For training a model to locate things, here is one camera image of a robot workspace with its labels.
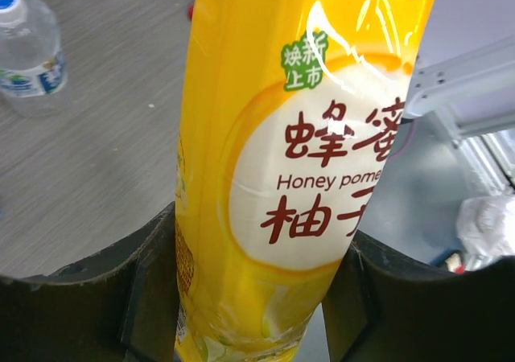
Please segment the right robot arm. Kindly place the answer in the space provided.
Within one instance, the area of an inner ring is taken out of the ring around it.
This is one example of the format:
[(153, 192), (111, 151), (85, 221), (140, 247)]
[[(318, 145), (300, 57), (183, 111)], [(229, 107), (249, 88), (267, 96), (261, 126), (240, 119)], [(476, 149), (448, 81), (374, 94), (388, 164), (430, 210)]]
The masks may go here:
[(514, 127), (514, 37), (417, 68), (405, 118), (429, 113), (463, 138)]

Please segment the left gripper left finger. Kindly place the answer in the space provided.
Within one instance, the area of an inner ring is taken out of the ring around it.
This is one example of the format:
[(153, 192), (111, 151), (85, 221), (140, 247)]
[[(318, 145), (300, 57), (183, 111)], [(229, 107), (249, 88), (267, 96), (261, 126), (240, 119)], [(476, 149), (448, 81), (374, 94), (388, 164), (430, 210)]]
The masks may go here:
[(3, 361), (177, 361), (175, 206), (48, 276), (1, 277)]

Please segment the yellow juice bottle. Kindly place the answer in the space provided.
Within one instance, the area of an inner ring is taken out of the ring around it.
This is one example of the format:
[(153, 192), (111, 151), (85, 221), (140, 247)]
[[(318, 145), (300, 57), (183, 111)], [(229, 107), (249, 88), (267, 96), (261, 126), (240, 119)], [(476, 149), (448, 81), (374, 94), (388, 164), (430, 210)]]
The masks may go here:
[(181, 360), (293, 360), (392, 149), (434, 1), (195, 0)]

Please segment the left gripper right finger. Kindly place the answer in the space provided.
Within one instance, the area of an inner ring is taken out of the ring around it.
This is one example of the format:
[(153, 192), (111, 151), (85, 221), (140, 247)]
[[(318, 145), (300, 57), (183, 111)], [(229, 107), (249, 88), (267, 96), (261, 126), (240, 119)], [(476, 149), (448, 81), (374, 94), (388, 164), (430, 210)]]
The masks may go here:
[(512, 361), (514, 259), (454, 274), (355, 239), (323, 316), (332, 361)]

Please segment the small blue-label water bottle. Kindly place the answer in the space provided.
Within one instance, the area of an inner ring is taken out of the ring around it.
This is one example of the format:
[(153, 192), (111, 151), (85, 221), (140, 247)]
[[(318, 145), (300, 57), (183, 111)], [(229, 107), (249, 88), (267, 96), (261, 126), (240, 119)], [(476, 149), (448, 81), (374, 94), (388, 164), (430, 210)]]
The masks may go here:
[(1, 94), (24, 117), (68, 103), (68, 68), (56, 14), (43, 0), (1, 0)]

